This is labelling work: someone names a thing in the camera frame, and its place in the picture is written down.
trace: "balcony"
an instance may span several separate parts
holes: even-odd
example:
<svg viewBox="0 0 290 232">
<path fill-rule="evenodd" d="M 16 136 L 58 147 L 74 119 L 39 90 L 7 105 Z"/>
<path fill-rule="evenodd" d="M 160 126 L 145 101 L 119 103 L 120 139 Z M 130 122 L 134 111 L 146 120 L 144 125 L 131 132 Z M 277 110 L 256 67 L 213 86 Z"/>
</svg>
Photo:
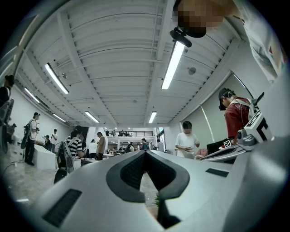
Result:
<svg viewBox="0 0 290 232">
<path fill-rule="evenodd" d="M 106 136 L 107 137 L 149 137 L 153 136 L 152 130 L 146 130 L 146 131 L 113 131 L 113 130 L 107 130 Z"/>
</svg>

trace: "white t-shirt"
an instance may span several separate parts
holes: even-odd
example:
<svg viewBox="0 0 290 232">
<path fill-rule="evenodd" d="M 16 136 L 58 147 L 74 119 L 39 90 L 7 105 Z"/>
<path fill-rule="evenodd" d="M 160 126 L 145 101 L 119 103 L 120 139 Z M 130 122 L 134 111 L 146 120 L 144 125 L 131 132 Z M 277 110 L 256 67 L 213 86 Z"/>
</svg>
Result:
<svg viewBox="0 0 290 232">
<path fill-rule="evenodd" d="M 30 131 L 31 131 L 31 134 L 29 136 L 29 138 L 34 141 L 35 138 L 36 138 L 37 132 L 33 132 L 32 131 L 33 129 L 36 130 L 36 121 L 34 119 L 30 123 Z"/>
<path fill-rule="evenodd" d="M 96 143 L 89 144 L 89 152 L 90 153 L 97 153 L 97 144 Z"/>
<path fill-rule="evenodd" d="M 192 147 L 191 151 L 185 151 L 185 150 L 178 150 L 177 156 L 185 157 L 189 159 L 194 159 L 194 148 L 195 143 L 198 141 L 195 134 L 185 134 L 185 133 L 179 133 L 176 138 L 175 145 L 177 146 L 185 146 L 185 147 Z"/>
<path fill-rule="evenodd" d="M 159 142 L 157 144 L 157 150 L 158 151 L 161 151 L 161 152 L 164 152 L 164 145 L 163 145 L 163 142 Z"/>
<path fill-rule="evenodd" d="M 273 83 L 285 66 L 278 37 L 251 3 L 241 0 L 233 1 L 245 21 L 244 29 L 249 38 L 253 57 L 268 81 Z"/>
<path fill-rule="evenodd" d="M 58 139 L 58 135 L 53 133 L 53 136 L 54 137 L 51 138 L 50 143 L 56 145 L 56 143 L 57 143 L 56 141 L 57 140 L 55 140 L 54 138 Z"/>
</svg>

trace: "person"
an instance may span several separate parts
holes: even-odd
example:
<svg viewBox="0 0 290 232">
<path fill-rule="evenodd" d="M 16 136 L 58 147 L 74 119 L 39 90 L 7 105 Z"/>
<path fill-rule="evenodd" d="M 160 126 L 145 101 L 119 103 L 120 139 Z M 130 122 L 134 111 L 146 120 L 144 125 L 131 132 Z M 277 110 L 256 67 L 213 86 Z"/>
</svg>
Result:
<svg viewBox="0 0 290 232">
<path fill-rule="evenodd" d="M 87 158 L 90 159 L 95 159 L 97 155 L 97 144 L 95 140 L 92 140 L 91 143 L 89 144 L 89 156 Z"/>
<path fill-rule="evenodd" d="M 175 147 L 179 149 L 177 156 L 194 159 L 194 147 L 199 147 L 199 141 L 192 133 L 191 122 L 185 121 L 182 127 L 184 131 L 177 135 L 175 143 Z"/>
<path fill-rule="evenodd" d="M 86 138 L 84 137 L 82 140 L 82 149 L 87 147 Z"/>
<path fill-rule="evenodd" d="M 130 152 L 132 152 L 132 151 L 134 151 L 134 146 L 133 146 L 133 144 L 131 144 L 131 146 L 130 146 Z"/>
<path fill-rule="evenodd" d="M 100 138 L 99 145 L 97 148 L 97 160 L 103 160 L 103 155 L 104 155 L 105 146 L 106 146 L 106 140 L 101 132 L 98 132 L 97 136 Z"/>
<path fill-rule="evenodd" d="M 39 129 L 37 128 L 37 124 L 36 124 L 36 121 L 39 120 L 39 117 L 40 117 L 40 114 L 35 112 L 33 115 L 33 119 L 29 121 L 30 135 L 27 139 L 24 162 L 31 165 L 31 166 L 34 166 L 34 163 L 32 163 L 32 159 L 33 159 L 33 154 L 34 154 L 35 138 L 36 138 L 37 133 L 39 131 Z"/>
<path fill-rule="evenodd" d="M 55 149 L 55 145 L 56 145 L 56 141 L 58 140 L 58 135 L 57 135 L 57 130 L 54 129 L 53 130 L 53 134 L 50 137 L 50 146 L 49 146 L 49 151 L 51 151 L 52 153 L 54 153 L 54 149 Z"/>
<path fill-rule="evenodd" d="M 45 136 L 45 142 L 44 142 L 44 148 L 46 149 L 46 150 L 48 150 L 49 148 L 50 148 L 50 140 L 49 140 L 49 135 L 46 135 Z"/>
<path fill-rule="evenodd" d="M 11 96 L 11 89 L 14 85 L 14 76 L 13 75 L 6 75 L 4 86 L 0 88 L 0 107 L 3 106 L 5 102 L 10 99 Z"/>
<path fill-rule="evenodd" d="M 233 139 L 232 144 L 237 144 L 237 132 L 249 122 L 251 103 L 246 98 L 237 97 L 234 91 L 227 88 L 220 90 L 218 98 L 220 109 L 226 110 L 225 119 L 228 137 Z"/>
<path fill-rule="evenodd" d="M 162 152 L 164 152 L 164 144 L 163 144 L 163 142 L 160 142 L 160 140 L 157 140 L 157 150 L 158 151 L 162 151 Z"/>
<path fill-rule="evenodd" d="M 7 127 L 7 141 L 11 144 L 12 143 L 12 136 L 15 132 L 15 128 L 17 125 L 13 123 L 12 126 Z"/>
<path fill-rule="evenodd" d="M 178 24 L 190 28 L 193 37 L 222 24 L 226 16 L 240 19 L 248 36 L 252 55 L 270 83 L 279 76 L 287 56 L 280 42 L 261 13 L 246 0 L 181 0 L 176 1 Z"/>
<path fill-rule="evenodd" d="M 142 146 L 142 150 L 147 150 L 147 149 L 148 149 L 148 145 L 147 145 L 146 142 L 147 142 L 146 139 L 142 139 L 142 140 L 141 140 L 141 143 L 143 144 L 143 146 Z"/>
<path fill-rule="evenodd" d="M 76 170 L 81 167 L 81 158 L 84 156 L 82 152 L 82 141 L 79 139 L 82 135 L 82 127 L 76 126 L 71 134 L 67 137 L 67 144 L 71 143 L 68 146 L 72 157 L 74 158 L 73 168 Z"/>
</svg>

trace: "hand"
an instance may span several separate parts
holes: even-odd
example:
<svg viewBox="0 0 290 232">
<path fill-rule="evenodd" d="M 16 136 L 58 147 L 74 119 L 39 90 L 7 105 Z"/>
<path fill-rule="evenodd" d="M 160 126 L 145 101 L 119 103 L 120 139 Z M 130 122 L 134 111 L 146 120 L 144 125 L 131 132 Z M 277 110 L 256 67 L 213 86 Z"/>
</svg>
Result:
<svg viewBox="0 0 290 232">
<path fill-rule="evenodd" d="M 192 151 L 192 147 L 186 147 L 184 150 L 185 151 Z"/>
</svg>

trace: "red shirt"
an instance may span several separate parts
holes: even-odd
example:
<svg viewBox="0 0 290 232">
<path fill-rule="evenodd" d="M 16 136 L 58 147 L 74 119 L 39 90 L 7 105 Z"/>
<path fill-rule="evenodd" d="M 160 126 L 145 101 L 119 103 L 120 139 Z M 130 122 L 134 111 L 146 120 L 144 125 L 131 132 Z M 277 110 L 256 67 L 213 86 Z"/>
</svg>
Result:
<svg viewBox="0 0 290 232">
<path fill-rule="evenodd" d="M 243 102 L 246 102 L 250 105 L 250 102 L 246 98 L 234 97 L 234 99 L 242 100 Z M 238 103 L 232 103 L 226 109 L 225 118 L 227 123 L 228 137 L 233 138 L 237 135 L 237 132 L 243 129 L 244 126 L 249 122 L 249 107 L 240 105 Z"/>
</svg>

